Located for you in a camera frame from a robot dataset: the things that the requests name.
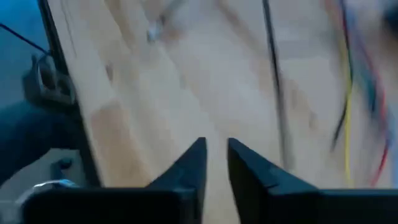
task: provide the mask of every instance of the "black wire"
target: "black wire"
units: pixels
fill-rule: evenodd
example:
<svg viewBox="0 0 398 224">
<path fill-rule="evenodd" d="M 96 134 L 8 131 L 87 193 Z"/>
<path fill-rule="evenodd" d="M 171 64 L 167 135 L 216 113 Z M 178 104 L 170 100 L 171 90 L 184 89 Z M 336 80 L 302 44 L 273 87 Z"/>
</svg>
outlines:
<svg viewBox="0 0 398 224">
<path fill-rule="evenodd" d="M 346 48 L 347 48 L 347 53 L 348 53 L 348 66 L 349 66 L 349 78 L 350 78 L 350 85 L 351 87 L 353 86 L 353 59 L 351 55 L 351 48 L 350 48 L 350 41 L 349 41 L 349 33 L 348 33 L 348 25 L 347 25 L 347 11 L 346 11 L 346 5 L 345 5 L 345 0 L 340 0 L 340 6 L 341 6 L 341 14 L 343 16 L 343 32 L 344 32 L 344 38 L 346 41 Z M 347 111 L 347 103 L 348 99 L 347 97 L 345 98 L 345 103 L 344 103 L 344 108 L 343 112 L 340 116 L 339 122 L 337 124 L 337 127 L 335 129 L 335 132 L 333 134 L 333 140 L 331 143 L 331 149 L 334 150 L 338 136 L 340 135 L 341 128 L 343 127 L 343 121 L 346 118 L 346 111 Z"/>
<path fill-rule="evenodd" d="M 0 23 L 0 27 L 5 29 L 6 31 L 14 34 L 14 36 L 18 37 L 19 39 L 23 40 L 24 42 L 28 43 L 29 45 L 33 46 L 34 48 L 36 48 L 37 50 L 40 50 L 41 52 L 43 52 L 44 54 L 50 54 L 50 52 L 44 50 L 42 47 L 40 47 L 39 45 L 33 43 L 32 41 L 30 41 L 29 39 L 26 39 L 24 36 L 18 34 L 17 32 L 13 31 L 10 27 Z"/>
<path fill-rule="evenodd" d="M 271 55 L 272 69 L 274 72 L 274 89 L 276 94 L 276 103 L 277 103 L 277 112 L 278 112 L 278 121 L 279 121 L 279 141 L 280 148 L 282 151 L 282 163 L 285 169 L 289 169 L 292 166 L 292 158 L 290 155 L 289 148 L 289 133 L 287 128 L 287 116 L 285 112 L 284 105 L 284 91 L 283 91 L 283 83 L 280 78 L 280 68 L 279 61 L 277 56 L 277 50 L 275 47 L 275 37 L 274 37 L 274 28 L 272 25 L 271 18 L 271 10 L 269 7 L 269 1 L 263 0 L 262 5 L 264 8 L 264 20 L 266 23 L 266 30 L 268 36 L 268 44 L 269 44 L 269 52 Z"/>
</svg>

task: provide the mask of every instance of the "wooden board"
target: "wooden board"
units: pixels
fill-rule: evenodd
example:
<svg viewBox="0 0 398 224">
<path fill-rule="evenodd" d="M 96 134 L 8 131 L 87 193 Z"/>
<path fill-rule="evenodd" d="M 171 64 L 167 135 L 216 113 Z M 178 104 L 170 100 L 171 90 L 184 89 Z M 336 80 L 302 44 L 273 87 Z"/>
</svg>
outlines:
<svg viewBox="0 0 398 224">
<path fill-rule="evenodd" d="M 204 136 L 204 222 L 238 222 L 227 138 L 280 165 L 259 2 L 187 1 L 162 39 L 148 44 L 148 18 L 167 1 L 49 1 L 105 186 L 145 186 Z M 341 145 L 330 153 L 344 94 L 331 24 L 320 1 L 295 2 L 271 1 L 295 161 L 291 172 L 318 187 L 346 187 Z M 354 90 L 353 175 L 357 186 L 366 186 L 379 160 L 370 145 L 379 143 L 371 138 L 360 90 Z M 388 172 L 383 179 L 381 186 L 389 186 Z"/>
</svg>

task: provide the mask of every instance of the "yellow wire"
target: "yellow wire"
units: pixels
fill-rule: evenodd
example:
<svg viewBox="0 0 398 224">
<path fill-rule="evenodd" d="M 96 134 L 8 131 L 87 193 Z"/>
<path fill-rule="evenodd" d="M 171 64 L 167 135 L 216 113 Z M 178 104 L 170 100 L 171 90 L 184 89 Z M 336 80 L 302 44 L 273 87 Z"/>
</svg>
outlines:
<svg viewBox="0 0 398 224">
<path fill-rule="evenodd" d="M 330 16 L 332 20 L 335 22 L 336 29 L 343 30 L 344 28 L 342 27 L 342 13 L 343 12 L 338 12 L 336 9 L 338 6 L 334 5 L 331 6 L 332 10 L 328 11 L 330 13 Z M 350 158 L 350 145 L 351 145 L 351 93 L 352 93 L 352 80 L 351 80 L 351 70 L 349 69 L 349 58 L 348 58 L 348 49 L 347 49 L 347 44 L 345 40 L 345 35 L 341 34 L 340 35 L 340 54 L 341 54 L 341 64 L 343 68 L 343 73 L 346 76 L 347 79 L 347 90 L 346 90 L 346 99 L 347 99 L 347 108 L 345 112 L 345 121 L 344 121 L 344 137 L 345 137 L 345 143 L 344 143 L 344 154 L 345 154 L 345 177 L 346 177 L 346 182 L 348 184 L 348 187 L 354 187 L 353 180 L 351 179 L 351 158 Z"/>
<path fill-rule="evenodd" d="M 344 36 L 341 38 L 340 42 L 340 51 L 341 51 L 341 59 L 343 63 L 343 71 L 347 78 L 347 90 L 346 90 L 346 98 L 347 98 L 347 108 L 345 114 L 344 121 L 344 131 L 345 131 L 345 143 L 344 143 L 344 154 L 345 154 L 345 176 L 348 187 L 353 187 L 353 180 L 351 179 L 351 158 L 350 158 L 350 145 L 351 145 L 351 95 L 352 95 L 352 80 L 351 80 L 351 71 L 349 69 L 349 58 L 348 58 L 348 49 L 346 47 L 346 42 Z"/>
</svg>

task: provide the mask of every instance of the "red wire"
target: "red wire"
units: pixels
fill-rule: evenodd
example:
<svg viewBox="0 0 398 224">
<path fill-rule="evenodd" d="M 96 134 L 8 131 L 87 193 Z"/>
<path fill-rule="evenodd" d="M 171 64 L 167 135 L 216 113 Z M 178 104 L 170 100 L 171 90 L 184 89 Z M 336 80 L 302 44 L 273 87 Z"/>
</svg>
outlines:
<svg viewBox="0 0 398 224">
<path fill-rule="evenodd" d="M 373 177 L 371 181 L 371 187 L 375 187 L 377 182 L 379 181 L 381 173 L 383 172 L 383 169 L 386 166 L 387 154 L 388 154 L 388 145 L 386 143 L 386 145 L 384 146 L 383 155 L 381 157 L 379 168 L 377 169 L 376 175 Z"/>
<path fill-rule="evenodd" d="M 378 73 L 378 71 L 374 68 L 374 64 L 372 61 L 372 58 L 370 57 L 370 55 L 368 54 L 368 51 L 366 50 L 366 48 L 364 47 L 362 41 L 360 38 L 357 38 L 357 43 L 358 43 L 358 47 L 360 49 L 360 51 L 362 51 L 365 61 L 371 71 L 371 74 L 373 74 L 376 77 L 376 88 L 377 88 L 377 92 L 379 93 L 379 95 L 381 95 L 381 126 L 382 126 L 382 131 L 383 133 L 386 135 L 386 143 L 384 145 L 384 150 L 383 150 L 383 154 L 381 157 L 381 162 L 379 165 L 379 168 L 377 169 L 376 175 L 373 177 L 372 181 L 371 181 L 371 187 L 375 187 L 380 176 L 381 173 L 383 172 L 385 166 L 386 166 L 386 160 L 387 160 L 387 155 L 388 155 L 388 133 L 387 133 L 387 119 L 386 119 L 386 95 L 384 93 L 384 89 L 382 87 L 382 83 L 381 83 L 381 77 L 380 74 Z"/>
</svg>

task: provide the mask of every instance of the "black clamp jaw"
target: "black clamp jaw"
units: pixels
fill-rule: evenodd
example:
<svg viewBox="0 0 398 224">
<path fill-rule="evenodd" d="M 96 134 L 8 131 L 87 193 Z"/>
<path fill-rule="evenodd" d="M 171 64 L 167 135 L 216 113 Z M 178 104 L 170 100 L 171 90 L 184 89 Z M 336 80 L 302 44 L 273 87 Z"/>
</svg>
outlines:
<svg viewBox="0 0 398 224">
<path fill-rule="evenodd" d="M 25 223 L 201 223 L 206 140 L 199 138 L 144 188 L 55 189 L 31 197 Z M 321 190 L 228 140 L 229 180 L 243 224 L 396 222 L 396 190 Z"/>
</svg>

